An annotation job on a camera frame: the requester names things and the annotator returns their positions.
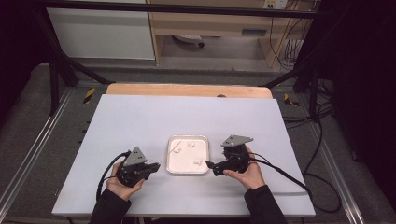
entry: aluminum rail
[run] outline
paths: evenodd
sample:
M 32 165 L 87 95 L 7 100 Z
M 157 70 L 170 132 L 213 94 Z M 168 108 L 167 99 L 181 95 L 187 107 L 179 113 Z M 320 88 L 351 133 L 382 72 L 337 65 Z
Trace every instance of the aluminum rail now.
M 109 2 L 87 2 L 87 1 L 57 1 L 57 0 L 35 0 L 32 6 L 110 10 L 110 11 L 142 11 L 142 12 L 169 12 L 169 13 L 191 13 L 212 15 L 235 15 L 251 17 L 274 17 L 274 18 L 299 18 L 299 19 L 329 19 L 336 15 L 334 11 L 293 11 L 245 7 L 206 7 L 185 5 L 161 5 L 161 4 L 137 4 L 137 3 L 109 3 Z
M 37 139 L 33 143 L 32 147 L 30 148 L 28 154 L 26 155 L 25 159 L 23 160 L 20 168 L 18 169 L 17 173 L 14 175 L 12 180 L 9 182 L 7 189 L 3 193 L 0 198 L 0 223 L 6 217 L 6 214 L 11 207 L 12 203 L 14 202 L 15 198 L 17 197 L 24 181 L 26 180 L 27 176 L 30 174 L 33 166 L 35 165 L 35 161 L 37 160 L 40 152 L 42 151 L 44 145 L 46 145 L 47 140 L 50 138 L 52 130 L 54 129 L 55 125 L 57 124 L 59 118 L 61 117 L 64 109 L 67 106 L 69 101 L 69 97 L 71 92 L 73 91 L 72 88 L 65 91 L 59 109 L 55 112 L 55 114 L 48 118 L 46 124 L 44 125 L 43 129 L 41 130 L 40 134 L 38 135 Z

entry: white cabinet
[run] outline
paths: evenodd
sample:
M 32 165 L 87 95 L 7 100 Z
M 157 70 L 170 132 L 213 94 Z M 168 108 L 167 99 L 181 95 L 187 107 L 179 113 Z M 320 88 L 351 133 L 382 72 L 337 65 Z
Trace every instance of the white cabinet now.
M 154 60 L 147 12 L 62 8 L 48 8 L 48 12 L 62 49 L 70 57 Z

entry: black pole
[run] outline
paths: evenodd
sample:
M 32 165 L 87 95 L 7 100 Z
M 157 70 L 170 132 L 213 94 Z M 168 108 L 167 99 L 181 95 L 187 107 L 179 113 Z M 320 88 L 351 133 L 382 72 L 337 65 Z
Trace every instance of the black pole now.
M 143 12 L 170 12 L 190 14 L 213 14 L 234 15 L 252 17 L 274 17 L 274 18 L 299 18 L 299 19 L 325 19 L 334 16 L 333 11 L 295 11 L 276 10 L 265 8 L 243 8 L 243 7 L 206 7 L 186 5 L 160 5 L 160 4 L 137 4 L 137 3 L 109 3 L 109 2 L 87 2 L 87 1 L 58 1 L 58 0 L 35 0 L 34 6 L 73 8 L 89 10 L 110 11 L 143 11 Z

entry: floor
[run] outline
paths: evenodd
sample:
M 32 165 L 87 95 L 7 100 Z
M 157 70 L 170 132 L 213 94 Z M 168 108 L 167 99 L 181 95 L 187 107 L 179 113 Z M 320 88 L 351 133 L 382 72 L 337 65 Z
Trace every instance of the floor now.
M 180 43 L 168 36 L 165 38 L 163 62 L 160 65 L 90 60 L 85 63 L 101 76 L 121 82 L 257 86 L 287 71 L 287 66 L 269 69 L 254 38 L 207 37 L 204 41 L 205 47 L 200 49 L 194 45 Z M 7 122 L 0 130 L 0 157 L 7 158 L 0 163 L 1 192 L 7 192 L 10 180 L 18 172 L 26 156 L 30 155 L 31 147 L 49 120 L 48 73 L 48 67 L 45 65 L 37 67 L 21 99 L 12 108 Z M 6 209 L 1 208 L 2 214 L 7 210 L 3 223 L 68 223 L 65 218 L 52 215 L 51 208 L 84 139 L 84 133 L 89 128 L 89 121 L 100 95 L 106 91 L 106 86 L 94 83 L 82 74 L 78 76 L 81 79 L 78 87 L 62 88 L 63 92 L 68 92 L 70 96 L 67 105 L 56 120 L 54 129 L 49 130 L 48 138 L 44 139 L 43 145 L 39 147 L 40 153 L 32 156 L 34 165 L 29 166 L 30 168 L 25 171 L 29 175 L 21 181 L 18 188 L 13 189 L 18 192 L 15 198 L 10 199 L 13 204 Z M 301 118 L 306 116 L 303 106 L 306 97 L 304 94 L 293 94 L 291 88 L 293 81 L 290 79 L 282 83 L 281 86 L 273 88 L 272 92 L 279 102 L 283 116 Z M 91 87 L 96 88 L 95 94 L 88 104 L 83 104 L 85 94 Z M 285 93 L 289 95 L 291 103 L 285 103 Z M 327 97 L 320 96 L 318 102 L 325 103 Z M 325 139 L 322 145 L 330 149 L 364 223 L 396 223 L 395 212 L 371 178 L 366 166 L 352 160 L 347 140 L 336 118 L 330 115 L 321 123 Z M 312 123 L 295 126 L 297 125 L 287 124 L 290 141 L 303 170 L 318 144 L 318 139 L 315 137 L 317 126 Z M 327 166 L 325 154 L 319 153 L 316 156 L 310 173 L 320 175 L 326 181 L 332 182 L 331 170 Z M 314 192 L 315 204 L 329 210 L 337 206 L 337 197 L 328 185 L 311 177 L 305 181 Z M 350 202 L 344 202 L 343 208 L 346 208 L 346 203 Z M 335 213 L 317 210 L 315 217 L 305 218 L 304 222 L 360 223 L 351 221 L 347 216 L 348 211 L 343 208 Z M 301 222 L 300 219 L 290 219 L 290 223 Z M 87 220 L 82 219 L 80 223 L 87 223 Z

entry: handheld controller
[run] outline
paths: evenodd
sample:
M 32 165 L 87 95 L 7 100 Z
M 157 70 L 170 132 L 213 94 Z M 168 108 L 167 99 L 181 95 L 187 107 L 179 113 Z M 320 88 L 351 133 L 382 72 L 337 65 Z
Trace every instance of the handheld controller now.
M 149 179 L 150 174 L 157 172 L 161 165 L 158 162 L 146 164 L 146 161 L 140 148 L 135 147 L 132 152 L 129 151 L 129 155 L 120 164 L 116 172 L 117 179 L 122 185 L 130 188 L 143 178 Z
M 224 170 L 244 173 L 250 162 L 250 156 L 246 150 L 245 143 L 251 141 L 253 141 L 253 138 L 231 135 L 221 144 L 221 146 L 224 147 L 223 154 L 226 161 L 221 161 L 216 164 L 212 161 L 206 161 L 207 167 L 212 169 L 215 175 L 224 175 Z

